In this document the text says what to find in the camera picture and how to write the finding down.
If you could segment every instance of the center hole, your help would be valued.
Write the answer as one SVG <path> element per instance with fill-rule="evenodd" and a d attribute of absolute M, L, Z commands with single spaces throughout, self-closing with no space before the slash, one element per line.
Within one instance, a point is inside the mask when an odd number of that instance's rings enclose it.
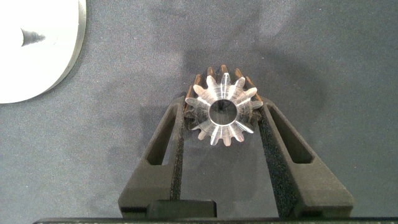
<path fill-rule="evenodd" d="M 209 111 L 210 119 L 220 125 L 229 124 L 235 120 L 238 111 L 229 100 L 218 100 L 212 104 Z"/>

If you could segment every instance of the gray fabric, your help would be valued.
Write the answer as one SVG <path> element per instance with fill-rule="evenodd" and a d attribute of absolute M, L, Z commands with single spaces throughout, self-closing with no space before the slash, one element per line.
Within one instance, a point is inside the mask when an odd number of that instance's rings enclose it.
<path fill-rule="evenodd" d="M 397 20 L 396 1 L 88 1 L 69 76 L 0 105 L 0 223 L 120 217 L 167 105 L 221 63 L 280 108 L 351 191 L 354 217 L 397 215 Z M 231 148 L 187 133 L 182 198 L 276 217 L 256 131 Z"/>

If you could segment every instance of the clamp jaw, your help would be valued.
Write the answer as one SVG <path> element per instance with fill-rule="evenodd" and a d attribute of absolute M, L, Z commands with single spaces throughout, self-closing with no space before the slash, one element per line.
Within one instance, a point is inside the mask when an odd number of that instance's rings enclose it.
<path fill-rule="evenodd" d="M 195 84 L 204 85 L 198 75 Z M 244 89 L 255 87 L 246 77 Z M 192 86 L 187 97 L 192 96 Z M 354 199 L 322 162 L 276 105 L 259 96 L 263 106 L 253 112 L 259 126 L 264 154 L 280 218 L 347 218 Z M 180 200 L 183 131 L 192 125 L 192 108 L 185 97 L 175 99 L 159 123 L 149 145 L 120 198 L 124 218 L 211 218 L 213 201 Z M 169 163 L 162 165 L 169 148 Z"/>

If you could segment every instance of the clear plastic gear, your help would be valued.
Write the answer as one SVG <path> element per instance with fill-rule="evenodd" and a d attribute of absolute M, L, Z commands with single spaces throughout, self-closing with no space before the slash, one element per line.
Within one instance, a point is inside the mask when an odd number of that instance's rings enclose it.
<path fill-rule="evenodd" d="M 231 138 L 239 142 L 244 141 L 243 131 L 253 133 L 253 110 L 262 106 L 262 101 L 252 101 L 257 88 L 252 87 L 244 91 L 246 79 L 240 77 L 235 84 L 231 84 L 231 77 L 223 65 L 220 68 L 221 82 L 217 83 L 213 75 L 208 75 L 208 88 L 194 85 L 193 89 L 198 98 L 186 97 L 185 102 L 193 107 L 195 125 L 192 130 L 200 129 L 198 139 L 210 136 L 210 144 L 215 146 L 222 139 L 225 146 L 231 145 Z"/>

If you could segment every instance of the gray background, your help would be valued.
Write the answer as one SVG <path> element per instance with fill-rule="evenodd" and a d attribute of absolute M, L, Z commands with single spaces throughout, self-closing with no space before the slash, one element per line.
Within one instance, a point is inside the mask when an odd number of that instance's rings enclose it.
<path fill-rule="evenodd" d="M 0 223 L 120 217 L 117 199 L 167 105 L 207 66 L 249 75 L 356 199 L 397 215 L 397 1 L 88 1 L 81 55 L 34 99 L 0 105 Z M 257 133 L 187 132 L 183 198 L 276 217 Z"/>

